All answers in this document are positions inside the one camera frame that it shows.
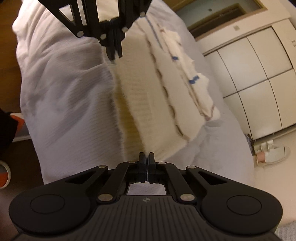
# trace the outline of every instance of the silver screw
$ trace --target silver screw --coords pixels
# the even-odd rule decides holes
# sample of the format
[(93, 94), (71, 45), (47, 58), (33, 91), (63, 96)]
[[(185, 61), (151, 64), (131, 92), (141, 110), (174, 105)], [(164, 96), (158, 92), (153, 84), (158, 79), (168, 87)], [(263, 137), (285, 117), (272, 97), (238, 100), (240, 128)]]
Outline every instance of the silver screw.
[(128, 30), (127, 27), (123, 27), (123, 28), (122, 28), (122, 32), (123, 32), (123, 33), (125, 33), (127, 30)]
[(180, 196), (180, 199), (185, 202), (191, 202), (194, 200), (194, 198), (195, 198), (195, 196), (193, 196), (190, 193), (185, 193)]
[(104, 193), (104, 194), (99, 195), (98, 199), (102, 202), (108, 202), (113, 199), (113, 196), (111, 194)]
[(79, 32), (77, 33), (77, 37), (78, 37), (78, 38), (81, 38), (83, 35), (84, 35), (84, 32), (83, 32), (83, 31), (79, 31)]
[(104, 40), (106, 38), (107, 38), (107, 35), (106, 34), (102, 34), (101, 37), (100, 37), (101, 40)]

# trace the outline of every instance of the bed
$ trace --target bed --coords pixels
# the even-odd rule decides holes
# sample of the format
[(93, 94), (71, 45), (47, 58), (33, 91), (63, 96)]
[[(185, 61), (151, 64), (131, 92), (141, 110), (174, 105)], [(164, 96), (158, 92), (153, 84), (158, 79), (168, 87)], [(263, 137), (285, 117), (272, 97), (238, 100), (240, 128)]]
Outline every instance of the bed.
[[(246, 138), (193, 36), (161, 0), (153, 0), (149, 12), (160, 25), (181, 36), (196, 70), (210, 79), (208, 90), (221, 113), (219, 120), (206, 122), (193, 141), (166, 161), (179, 169), (196, 165), (253, 185), (253, 158)], [(22, 73), (21, 109), (44, 183), (97, 165), (115, 168), (123, 155), (104, 48), (96, 39), (76, 38), (37, 0), (23, 1), (13, 31)], [(133, 184), (130, 193), (141, 194), (140, 190)], [(159, 194), (163, 189), (154, 185), (147, 192)]]

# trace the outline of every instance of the blue mark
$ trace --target blue mark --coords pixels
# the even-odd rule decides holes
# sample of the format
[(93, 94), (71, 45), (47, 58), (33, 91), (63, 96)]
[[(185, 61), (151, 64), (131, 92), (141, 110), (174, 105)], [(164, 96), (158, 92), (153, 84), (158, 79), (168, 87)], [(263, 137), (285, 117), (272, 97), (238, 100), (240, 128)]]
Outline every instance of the blue mark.
[(193, 77), (193, 79), (189, 80), (189, 83), (193, 85), (193, 84), (196, 83), (196, 81), (197, 81), (198, 79), (199, 79), (199, 76), (196, 75), (196, 76)]
[(152, 23), (150, 22), (150, 20), (148, 19), (147, 15), (145, 16), (145, 19), (146, 19), (147, 22), (149, 23), (149, 25), (150, 25), (150, 27), (151, 27), (151, 29), (152, 29), (152, 31), (153, 31), (153, 34), (154, 34), (154, 36), (155, 36), (155, 38), (156, 38), (156, 40), (157, 40), (159, 46), (161, 47), (161, 49), (163, 49), (163, 47), (162, 47), (161, 44), (160, 44), (159, 38), (158, 38), (158, 36), (157, 36), (157, 34), (156, 34), (156, 32), (155, 32), (155, 29), (154, 29)]

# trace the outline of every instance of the dark brown floor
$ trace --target dark brown floor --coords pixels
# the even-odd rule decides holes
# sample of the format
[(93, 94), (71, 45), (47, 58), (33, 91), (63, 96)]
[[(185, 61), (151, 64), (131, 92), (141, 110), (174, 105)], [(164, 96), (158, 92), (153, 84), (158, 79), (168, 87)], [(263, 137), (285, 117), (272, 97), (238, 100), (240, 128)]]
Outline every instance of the dark brown floor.
[[(20, 112), (21, 74), (15, 58), (17, 41), (11, 30), (21, 0), (4, 0), (0, 3), (0, 108)], [(0, 153), (0, 160), (11, 169), (11, 182), (0, 189), (0, 241), (9, 241), (17, 231), (13, 226), (8, 207), (20, 192), (43, 184), (40, 166), (30, 140), (13, 143)]]

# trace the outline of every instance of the mattress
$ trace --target mattress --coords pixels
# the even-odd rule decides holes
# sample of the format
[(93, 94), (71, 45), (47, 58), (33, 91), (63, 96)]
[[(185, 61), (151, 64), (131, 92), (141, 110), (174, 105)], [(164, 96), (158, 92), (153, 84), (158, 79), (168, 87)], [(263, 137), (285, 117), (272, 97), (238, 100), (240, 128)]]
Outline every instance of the mattress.
[[(221, 112), (219, 120), (207, 122), (193, 141), (166, 161), (180, 169), (196, 165), (253, 185), (248, 143), (193, 36), (161, 0), (153, 0), (149, 11), (160, 25), (181, 36), (197, 72), (210, 79), (208, 90)], [(37, 0), (23, 1), (13, 31), (22, 73), (21, 109), (44, 183), (97, 165), (115, 168), (123, 156), (112, 100), (114, 81), (105, 49), (94, 38), (76, 38)], [(130, 192), (139, 194), (136, 187), (133, 184)], [(149, 194), (163, 191), (157, 185), (148, 189)]]

